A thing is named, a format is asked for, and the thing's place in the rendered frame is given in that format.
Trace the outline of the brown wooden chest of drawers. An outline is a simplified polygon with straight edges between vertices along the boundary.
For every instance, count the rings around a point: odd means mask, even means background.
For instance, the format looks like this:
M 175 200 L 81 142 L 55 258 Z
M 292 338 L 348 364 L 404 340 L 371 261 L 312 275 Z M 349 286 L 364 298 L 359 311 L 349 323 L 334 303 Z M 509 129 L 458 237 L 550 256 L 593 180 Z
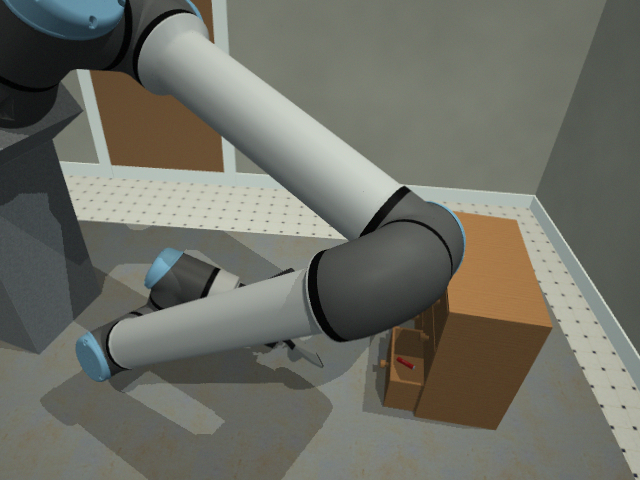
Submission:
M 414 417 L 496 430 L 553 326 L 517 220 L 453 212 L 465 255 Z

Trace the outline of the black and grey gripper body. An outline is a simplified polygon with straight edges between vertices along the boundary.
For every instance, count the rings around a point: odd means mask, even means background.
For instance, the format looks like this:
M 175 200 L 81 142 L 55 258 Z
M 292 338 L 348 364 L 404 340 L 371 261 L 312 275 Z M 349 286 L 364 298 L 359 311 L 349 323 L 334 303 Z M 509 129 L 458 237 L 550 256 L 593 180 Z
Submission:
M 243 286 L 246 286 L 246 285 L 245 285 L 245 284 L 240 283 L 239 287 L 243 287 Z M 239 287 L 238 287 L 238 288 L 239 288 Z M 263 344 L 263 345 L 268 346 L 268 347 L 270 347 L 270 348 L 273 348 L 273 347 L 275 347 L 275 345 L 276 345 L 277 343 L 278 343 L 278 342 L 268 343 L 268 344 Z

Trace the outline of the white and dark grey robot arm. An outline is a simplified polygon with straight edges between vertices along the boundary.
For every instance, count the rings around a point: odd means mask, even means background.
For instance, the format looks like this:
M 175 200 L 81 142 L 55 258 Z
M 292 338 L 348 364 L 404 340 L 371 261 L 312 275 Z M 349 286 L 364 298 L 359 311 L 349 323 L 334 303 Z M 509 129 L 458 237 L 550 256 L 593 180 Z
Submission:
M 243 287 L 165 248 L 145 278 L 147 304 L 77 340 L 94 381 L 322 333 L 370 337 L 431 307 L 461 266 L 465 232 L 449 208 L 396 182 L 210 42 L 190 0 L 0 0 L 0 128 L 43 119 L 75 69 L 123 72 L 171 94 L 349 240 Z

